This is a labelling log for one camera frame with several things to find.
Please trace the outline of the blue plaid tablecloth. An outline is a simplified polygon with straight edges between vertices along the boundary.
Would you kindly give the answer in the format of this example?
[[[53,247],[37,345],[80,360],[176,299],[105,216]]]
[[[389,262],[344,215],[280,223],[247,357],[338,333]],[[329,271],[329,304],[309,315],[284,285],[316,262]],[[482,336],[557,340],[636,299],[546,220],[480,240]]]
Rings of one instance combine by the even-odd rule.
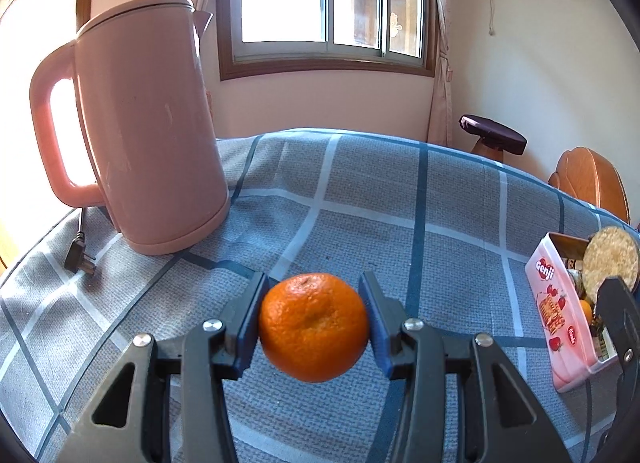
[[[1,410],[52,462],[134,335],[170,339],[213,318],[255,272],[280,281],[372,271],[384,293],[448,335],[487,332],[529,383],[576,462],[615,414],[617,367],[558,393],[525,274],[549,232],[587,238],[614,218],[509,166],[413,141],[292,130],[218,144],[230,212],[180,254],[134,253],[103,209],[87,212],[94,275],[64,261],[67,215],[1,285]]]

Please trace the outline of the pink curtain right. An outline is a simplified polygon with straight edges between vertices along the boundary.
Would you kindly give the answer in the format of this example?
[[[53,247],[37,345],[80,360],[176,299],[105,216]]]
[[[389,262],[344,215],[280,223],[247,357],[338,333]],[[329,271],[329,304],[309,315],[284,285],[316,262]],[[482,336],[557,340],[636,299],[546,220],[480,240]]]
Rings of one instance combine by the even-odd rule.
[[[451,0],[436,0],[438,41],[427,141],[441,146],[452,145],[452,70],[449,63]]]

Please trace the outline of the pink electric kettle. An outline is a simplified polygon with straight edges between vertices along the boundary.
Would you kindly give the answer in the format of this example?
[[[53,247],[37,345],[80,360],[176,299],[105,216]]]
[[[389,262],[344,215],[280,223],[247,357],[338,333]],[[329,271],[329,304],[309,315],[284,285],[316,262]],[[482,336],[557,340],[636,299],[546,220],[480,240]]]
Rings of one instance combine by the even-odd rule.
[[[32,125],[53,193],[70,207],[105,207],[140,254],[187,249],[228,214],[200,55],[211,18],[190,0],[125,2],[81,27],[30,81]],[[74,84],[93,184],[74,183],[64,166],[51,111],[62,79]]]

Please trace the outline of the pink biscuit tin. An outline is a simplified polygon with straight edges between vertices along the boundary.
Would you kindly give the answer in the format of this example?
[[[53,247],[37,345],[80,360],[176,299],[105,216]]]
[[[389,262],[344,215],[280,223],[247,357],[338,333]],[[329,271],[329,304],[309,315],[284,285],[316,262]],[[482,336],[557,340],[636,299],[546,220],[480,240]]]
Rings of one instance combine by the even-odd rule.
[[[608,331],[590,330],[572,273],[579,269],[588,241],[549,232],[525,265],[535,308],[544,330],[552,381],[559,393],[577,387],[618,361]]]

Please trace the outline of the black power plug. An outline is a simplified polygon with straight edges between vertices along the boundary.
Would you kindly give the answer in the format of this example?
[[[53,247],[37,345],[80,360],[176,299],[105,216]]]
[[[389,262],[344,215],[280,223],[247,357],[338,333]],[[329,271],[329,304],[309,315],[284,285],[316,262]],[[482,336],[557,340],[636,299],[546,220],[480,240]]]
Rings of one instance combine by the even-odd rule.
[[[94,270],[96,270],[96,260],[86,253],[86,217],[87,209],[83,208],[78,217],[78,229],[75,238],[70,242],[70,248],[65,257],[64,269],[73,273],[81,271],[92,277]]]

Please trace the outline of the dark purple stool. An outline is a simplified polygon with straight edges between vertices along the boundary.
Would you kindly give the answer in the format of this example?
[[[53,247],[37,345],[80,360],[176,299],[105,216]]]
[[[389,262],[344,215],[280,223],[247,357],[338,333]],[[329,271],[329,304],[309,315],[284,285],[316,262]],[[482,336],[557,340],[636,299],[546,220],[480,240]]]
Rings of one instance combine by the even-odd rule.
[[[467,134],[477,137],[473,154],[503,163],[504,154],[522,156],[525,152],[527,140],[522,134],[490,118],[463,114],[459,125]]]

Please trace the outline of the large orange tangerine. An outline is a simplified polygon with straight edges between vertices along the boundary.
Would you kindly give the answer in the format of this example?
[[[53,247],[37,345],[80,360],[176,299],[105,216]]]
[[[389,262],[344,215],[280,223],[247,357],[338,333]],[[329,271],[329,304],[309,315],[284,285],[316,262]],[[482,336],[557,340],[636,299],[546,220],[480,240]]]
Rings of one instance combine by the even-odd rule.
[[[362,298],[329,273],[304,273],[275,285],[262,301],[258,325],[267,359],[306,383],[341,376],[369,342]]]

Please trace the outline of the small orange tangerine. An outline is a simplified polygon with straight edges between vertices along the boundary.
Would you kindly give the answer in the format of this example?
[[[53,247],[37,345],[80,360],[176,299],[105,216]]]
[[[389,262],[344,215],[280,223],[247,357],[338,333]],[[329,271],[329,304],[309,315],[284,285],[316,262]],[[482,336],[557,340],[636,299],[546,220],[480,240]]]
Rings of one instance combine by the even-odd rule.
[[[582,312],[584,313],[585,319],[588,324],[591,324],[593,321],[593,310],[589,301],[585,299],[581,299],[579,301],[580,308],[582,308]]]

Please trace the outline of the window with brown frame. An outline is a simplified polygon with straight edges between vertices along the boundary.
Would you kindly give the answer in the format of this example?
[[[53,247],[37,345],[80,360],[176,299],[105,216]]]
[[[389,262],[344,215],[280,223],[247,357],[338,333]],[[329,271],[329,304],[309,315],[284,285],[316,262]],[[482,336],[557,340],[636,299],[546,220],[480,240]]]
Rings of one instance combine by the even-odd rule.
[[[216,0],[223,80],[311,71],[431,77],[436,0]]]

